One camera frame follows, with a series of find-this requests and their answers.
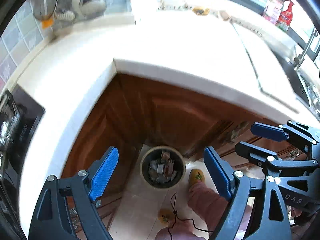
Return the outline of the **orange snack wrapper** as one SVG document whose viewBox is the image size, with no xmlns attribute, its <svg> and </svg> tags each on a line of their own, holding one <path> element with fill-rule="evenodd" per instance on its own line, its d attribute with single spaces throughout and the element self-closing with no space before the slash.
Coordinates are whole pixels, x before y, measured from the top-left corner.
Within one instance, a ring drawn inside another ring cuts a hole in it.
<svg viewBox="0 0 320 240">
<path fill-rule="evenodd" d="M 230 19 L 229 14 L 223 10 L 220 11 L 220 16 L 223 21 L 228 21 Z"/>
</svg>

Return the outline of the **red spray bottle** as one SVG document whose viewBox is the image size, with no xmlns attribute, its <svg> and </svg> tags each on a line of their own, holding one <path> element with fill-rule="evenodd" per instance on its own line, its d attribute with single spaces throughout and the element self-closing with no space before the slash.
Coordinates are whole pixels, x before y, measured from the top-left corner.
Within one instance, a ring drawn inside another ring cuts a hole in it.
<svg viewBox="0 0 320 240">
<path fill-rule="evenodd" d="M 285 0 L 285 2 L 289 1 L 289 5 L 286 10 L 282 11 L 279 15 L 279 18 L 276 22 L 276 26 L 281 29 L 283 32 L 287 33 L 290 24 L 293 19 L 292 7 L 294 3 L 291 0 Z"/>
</svg>

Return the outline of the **pink trouser leg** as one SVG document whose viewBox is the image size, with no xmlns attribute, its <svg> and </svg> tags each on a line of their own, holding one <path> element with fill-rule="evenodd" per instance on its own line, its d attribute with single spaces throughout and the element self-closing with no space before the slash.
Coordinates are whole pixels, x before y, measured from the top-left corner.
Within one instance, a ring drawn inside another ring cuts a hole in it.
<svg viewBox="0 0 320 240">
<path fill-rule="evenodd" d="M 205 221 L 209 231 L 215 230 L 227 205 L 225 198 L 203 182 L 196 182 L 189 188 L 188 206 Z"/>
</svg>

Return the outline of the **yellow crumpled wrapper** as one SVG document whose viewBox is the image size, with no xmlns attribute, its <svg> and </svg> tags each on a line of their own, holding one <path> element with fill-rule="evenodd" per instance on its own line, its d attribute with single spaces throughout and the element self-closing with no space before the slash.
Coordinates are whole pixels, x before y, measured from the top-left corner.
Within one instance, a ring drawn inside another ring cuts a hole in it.
<svg viewBox="0 0 320 240">
<path fill-rule="evenodd" d="M 210 9 L 206 8 L 199 8 L 199 7 L 194 7 L 193 8 L 193 13 L 195 13 L 198 16 L 207 16 L 210 13 Z"/>
</svg>

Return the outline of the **stainless steel sink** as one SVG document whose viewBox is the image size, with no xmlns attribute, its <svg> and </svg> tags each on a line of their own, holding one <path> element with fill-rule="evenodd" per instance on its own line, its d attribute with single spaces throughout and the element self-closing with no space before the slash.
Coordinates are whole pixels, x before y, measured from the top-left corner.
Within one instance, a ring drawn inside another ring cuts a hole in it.
<svg viewBox="0 0 320 240">
<path fill-rule="evenodd" d="M 297 99 L 319 121 L 319 89 L 303 71 L 296 71 L 293 62 L 275 50 L 271 50 L 285 72 Z"/>
</svg>

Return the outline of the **pink detergent bottle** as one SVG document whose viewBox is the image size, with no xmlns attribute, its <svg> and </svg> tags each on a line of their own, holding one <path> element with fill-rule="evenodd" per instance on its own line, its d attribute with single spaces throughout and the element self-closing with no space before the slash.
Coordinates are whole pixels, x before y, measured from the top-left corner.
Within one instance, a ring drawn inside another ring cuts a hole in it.
<svg viewBox="0 0 320 240">
<path fill-rule="evenodd" d="M 268 0 L 263 12 L 263 18 L 276 24 L 280 13 L 282 12 L 284 0 Z"/>
</svg>

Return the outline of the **brown cardboard sheet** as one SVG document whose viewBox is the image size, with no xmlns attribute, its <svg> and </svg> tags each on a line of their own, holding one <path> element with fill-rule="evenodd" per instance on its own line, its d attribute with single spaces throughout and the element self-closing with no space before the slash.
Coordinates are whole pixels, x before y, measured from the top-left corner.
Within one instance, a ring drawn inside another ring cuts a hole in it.
<svg viewBox="0 0 320 240">
<path fill-rule="evenodd" d="M 234 17 L 229 18 L 229 23 L 241 39 L 260 91 L 291 111 L 298 113 L 297 99 L 289 79 L 274 53 L 261 38 L 261 32 Z"/>
</svg>

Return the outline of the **black stove top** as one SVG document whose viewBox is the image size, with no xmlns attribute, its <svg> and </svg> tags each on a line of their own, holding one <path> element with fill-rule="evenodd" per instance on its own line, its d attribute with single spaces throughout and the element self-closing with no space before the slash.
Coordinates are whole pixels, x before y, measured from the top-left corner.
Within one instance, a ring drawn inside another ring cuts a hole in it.
<svg viewBox="0 0 320 240">
<path fill-rule="evenodd" d="M 18 207 L 18 192 L 31 139 L 45 113 L 21 86 L 1 96 L 1 187 L 8 202 Z"/>
</svg>

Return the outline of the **round trash bin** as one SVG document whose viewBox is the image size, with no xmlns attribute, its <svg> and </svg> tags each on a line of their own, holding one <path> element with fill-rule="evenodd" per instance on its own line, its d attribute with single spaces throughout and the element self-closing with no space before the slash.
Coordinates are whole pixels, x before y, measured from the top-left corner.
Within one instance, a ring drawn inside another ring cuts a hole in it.
<svg viewBox="0 0 320 240">
<path fill-rule="evenodd" d="M 139 164 L 142 179 L 152 188 L 168 190 L 180 183 L 185 175 L 182 155 L 169 146 L 150 148 Z"/>
</svg>

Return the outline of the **chrome faucet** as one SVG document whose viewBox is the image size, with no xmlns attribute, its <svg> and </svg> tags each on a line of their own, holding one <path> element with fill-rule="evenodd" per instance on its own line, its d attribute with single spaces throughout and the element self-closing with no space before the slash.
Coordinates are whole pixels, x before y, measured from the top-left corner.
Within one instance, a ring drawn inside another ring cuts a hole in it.
<svg viewBox="0 0 320 240">
<path fill-rule="evenodd" d="M 308 52 L 308 49 L 311 47 L 313 39 L 315 37 L 317 37 L 317 36 L 318 36 L 318 31 L 314 27 L 313 30 L 312 30 L 312 33 L 310 35 L 310 38 L 309 38 L 308 42 L 306 43 L 302 53 L 294 58 L 294 64 L 293 65 L 294 65 L 295 71 L 299 70 L 300 66 L 302 65 L 302 63 L 304 61 L 304 57 L 306 56 L 306 54 Z"/>
</svg>

